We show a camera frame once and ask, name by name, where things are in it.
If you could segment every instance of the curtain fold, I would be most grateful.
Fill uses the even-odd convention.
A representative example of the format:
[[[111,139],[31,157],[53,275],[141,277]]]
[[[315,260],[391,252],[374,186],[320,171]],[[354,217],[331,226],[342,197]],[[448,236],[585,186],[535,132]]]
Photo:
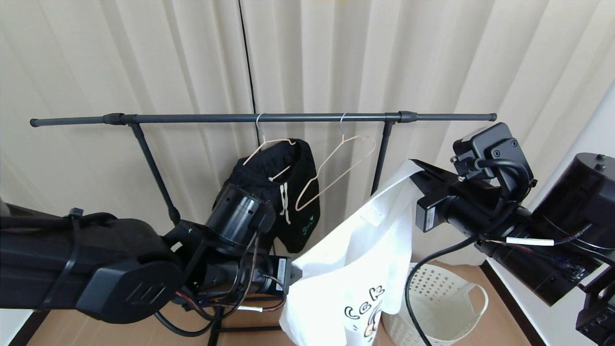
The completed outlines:
[[[615,2],[8,1],[0,54],[3,196],[56,214],[109,211],[165,233],[163,200],[128,127],[32,129],[28,120],[251,113],[251,83],[257,113],[496,112],[540,183],[615,78]],[[453,170],[452,143],[485,125],[396,124],[382,179],[408,158]],[[341,126],[346,136],[382,136],[380,123]],[[317,166],[339,144],[339,127],[260,124],[269,139],[305,139]],[[254,124],[143,129],[174,202],[196,222],[207,220],[237,158],[256,148]],[[320,186],[370,148],[370,140],[342,147]],[[310,245],[368,198],[377,149],[325,192]],[[462,239],[448,226],[416,233],[415,254]],[[482,259],[473,249],[445,258]]]

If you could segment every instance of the clothes hanger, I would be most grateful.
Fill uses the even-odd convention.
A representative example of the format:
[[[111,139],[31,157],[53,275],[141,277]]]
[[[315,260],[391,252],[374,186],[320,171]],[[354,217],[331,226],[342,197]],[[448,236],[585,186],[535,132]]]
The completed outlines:
[[[256,155],[257,152],[261,151],[261,149],[269,143],[275,143],[275,142],[288,142],[290,143],[290,145],[295,145],[296,142],[292,142],[290,139],[285,138],[285,139],[272,139],[272,140],[267,140],[265,138],[265,131],[261,130],[260,127],[258,127],[258,120],[261,118],[261,115],[263,115],[264,113],[260,113],[257,117],[256,117],[256,131],[257,132],[261,132],[263,134],[263,143],[261,145],[258,146],[258,148],[256,148],[256,150],[252,153],[252,155],[248,156],[247,159],[245,159],[244,161],[244,166],[245,164],[248,163],[248,161],[250,161],[250,159],[252,159],[254,157],[254,155]],[[282,175],[282,173],[286,172],[288,169],[290,168],[290,166],[286,167],[285,169],[282,170],[282,172],[279,172],[278,174],[276,174],[274,177],[269,178],[271,181],[273,181],[275,178],[279,177],[280,175]]]
[[[339,119],[339,129],[342,131],[342,141],[339,143],[339,145],[333,150],[333,152],[331,152],[329,154],[329,156],[327,156],[327,158],[322,161],[322,164],[320,165],[320,167],[318,167],[318,170],[316,171],[316,176],[312,179],[310,179],[306,186],[303,188],[303,191],[301,191],[301,193],[299,194],[299,197],[297,198],[297,202],[295,203],[295,210],[296,211],[300,211],[303,208],[305,208],[308,204],[312,203],[313,200],[315,200],[316,198],[318,198],[320,195],[322,195],[325,191],[327,191],[333,184],[335,184],[339,179],[341,179],[344,175],[346,175],[348,172],[351,171],[351,169],[355,168],[356,165],[358,165],[361,161],[363,161],[363,159],[365,159],[367,156],[370,156],[374,150],[376,149],[376,141],[371,138],[370,136],[363,136],[363,135],[356,135],[354,137],[345,139],[344,138],[344,128],[342,127],[342,120],[344,120],[345,115],[348,113],[344,113],[342,114],[342,117]],[[315,181],[316,179],[318,179],[318,176],[320,175],[320,170],[322,169],[322,166],[325,165],[325,163],[327,163],[327,161],[333,156],[333,154],[335,154],[336,151],[338,151],[339,148],[341,148],[342,145],[344,145],[345,143],[350,142],[351,140],[355,140],[355,139],[366,139],[369,138],[371,139],[372,142],[374,142],[374,146],[371,148],[370,152],[367,153],[367,155],[365,155],[364,157],[362,157],[360,160],[358,160],[356,163],[354,163],[352,166],[350,166],[349,169],[346,170],[346,172],[343,172],[337,179],[335,179],[331,184],[327,185],[327,187],[325,187],[324,189],[322,189],[322,191],[320,191],[317,195],[315,195],[314,197],[312,197],[312,199],[310,199],[309,201],[306,202],[306,204],[302,205],[301,207],[299,207],[299,201],[301,200],[301,197],[303,197],[303,194],[305,193],[305,191],[308,189],[309,184],[311,184],[313,181]]]

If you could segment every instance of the white plastic basket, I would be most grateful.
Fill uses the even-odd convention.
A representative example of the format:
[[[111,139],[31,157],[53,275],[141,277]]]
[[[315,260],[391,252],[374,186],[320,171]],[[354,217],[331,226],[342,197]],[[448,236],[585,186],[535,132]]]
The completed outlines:
[[[468,295],[473,288],[479,288],[485,296],[485,305],[478,312]],[[435,265],[423,265],[410,284],[412,310],[434,346],[452,345],[468,335],[485,313],[488,302],[481,285]],[[383,314],[383,324],[396,346],[424,345],[404,303],[397,315]]]

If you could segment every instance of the white drawstring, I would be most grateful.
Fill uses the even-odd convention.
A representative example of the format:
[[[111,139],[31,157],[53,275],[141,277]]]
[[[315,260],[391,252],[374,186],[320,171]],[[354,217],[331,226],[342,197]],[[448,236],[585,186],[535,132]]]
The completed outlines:
[[[288,218],[288,183],[285,182],[280,185],[280,196],[282,197],[282,211],[280,215],[286,215],[286,223],[290,225],[290,219]]]

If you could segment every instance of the white cloth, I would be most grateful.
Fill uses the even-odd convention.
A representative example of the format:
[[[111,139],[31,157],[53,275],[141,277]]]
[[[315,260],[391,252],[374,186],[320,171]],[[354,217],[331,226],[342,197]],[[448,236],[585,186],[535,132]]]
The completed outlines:
[[[299,346],[369,346],[381,312],[402,304],[410,266],[413,203],[404,162],[357,212],[293,262],[303,277],[290,286],[280,325]]]

